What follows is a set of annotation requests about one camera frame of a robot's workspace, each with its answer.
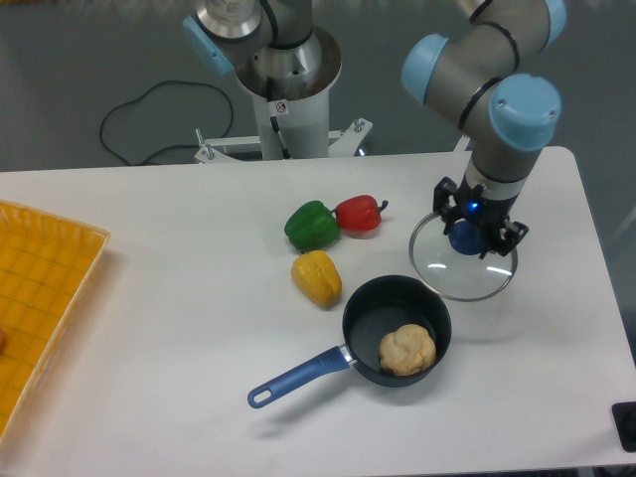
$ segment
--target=gray floor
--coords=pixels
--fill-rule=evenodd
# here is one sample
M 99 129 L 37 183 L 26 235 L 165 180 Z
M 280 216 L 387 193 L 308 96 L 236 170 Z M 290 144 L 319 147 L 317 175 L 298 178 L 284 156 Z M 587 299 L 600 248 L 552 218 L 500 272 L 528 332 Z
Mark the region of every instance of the gray floor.
M 209 74 L 181 33 L 182 0 L 75 1 L 0 7 L 0 171 L 119 166 L 100 146 L 113 107 L 161 80 L 209 81 L 232 99 L 230 136 L 255 134 L 250 102 L 231 77 Z M 626 330 L 636 350 L 636 1 L 572 0 L 561 37 L 522 70 L 560 90 L 553 144 L 577 157 Z M 460 134 L 402 90 L 399 71 L 424 35 L 469 26 L 451 0 L 315 0 L 315 23 L 339 42 L 343 71 L 331 93 L 331 127 L 375 124 L 373 154 L 451 150 Z M 106 140 L 133 162 L 175 143 L 223 131 L 229 112 L 211 90 L 171 87 L 113 115 Z M 191 162 L 170 153 L 163 162 Z M 566 219 L 563 230 L 567 234 Z

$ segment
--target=bolt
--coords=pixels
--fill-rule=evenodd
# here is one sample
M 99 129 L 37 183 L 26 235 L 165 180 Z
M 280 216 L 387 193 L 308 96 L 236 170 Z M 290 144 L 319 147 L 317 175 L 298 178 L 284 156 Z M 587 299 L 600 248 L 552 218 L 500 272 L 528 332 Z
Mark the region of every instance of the bolt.
M 214 159 L 215 158 L 215 150 L 212 148 L 212 146 L 210 144 L 206 144 L 206 141 L 203 140 L 203 136 L 201 135 L 201 129 L 197 128 L 195 129 L 195 132 L 197 133 L 197 140 L 199 140 L 199 146 L 200 147 L 205 147 L 204 149 L 204 154 L 206 156 L 208 156 L 208 159 Z
M 201 129 L 199 129 L 199 128 L 195 129 L 195 133 L 197 134 L 197 139 L 199 140 L 199 145 L 203 147 L 205 142 L 203 140 L 203 136 L 201 135 Z
M 354 130 L 356 132 L 361 132 L 362 131 L 362 126 L 365 125 L 365 121 L 362 120 L 362 117 L 359 117 L 358 119 L 356 119 L 354 121 Z

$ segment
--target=metal bracket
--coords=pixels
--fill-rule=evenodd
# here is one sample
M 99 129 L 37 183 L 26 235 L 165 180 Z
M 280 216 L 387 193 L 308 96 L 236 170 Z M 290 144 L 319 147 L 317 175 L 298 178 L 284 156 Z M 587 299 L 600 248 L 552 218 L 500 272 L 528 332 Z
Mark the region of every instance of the metal bracket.
M 329 131 L 329 157 L 355 156 L 360 144 L 373 127 L 373 122 L 359 117 L 346 131 Z M 197 139 L 200 148 L 194 158 L 199 164 L 242 162 L 233 155 L 253 154 L 260 151 L 258 136 L 203 139 L 201 131 L 197 129 Z

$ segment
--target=yellow tray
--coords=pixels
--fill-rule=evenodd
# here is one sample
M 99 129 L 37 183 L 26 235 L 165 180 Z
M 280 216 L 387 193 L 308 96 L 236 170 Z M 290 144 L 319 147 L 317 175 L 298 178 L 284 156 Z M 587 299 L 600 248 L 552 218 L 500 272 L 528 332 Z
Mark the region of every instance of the yellow tray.
M 55 348 L 108 237 L 0 201 L 0 438 Z

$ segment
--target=dark nonstick pot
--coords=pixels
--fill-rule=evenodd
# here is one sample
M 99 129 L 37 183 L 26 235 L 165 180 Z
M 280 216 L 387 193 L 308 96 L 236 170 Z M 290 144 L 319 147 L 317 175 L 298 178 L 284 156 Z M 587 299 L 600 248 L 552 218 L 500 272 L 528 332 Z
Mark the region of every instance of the dark nonstick pot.
M 380 342 L 388 333 L 410 323 L 428 330 L 437 350 L 435 363 L 410 376 L 382 371 Z M 358 288 L 347 302 L 342 327 L 344 345 L 335 346 L 255 388 L 247 395 L 249 405 L 264 407 L 316 378 L 346 370 L 350 365 L 377 385 L 410 386 L 440 362 L 451 337 L 450 317 L 442 299 L 419 280 L 401 275 L 381 276 Z

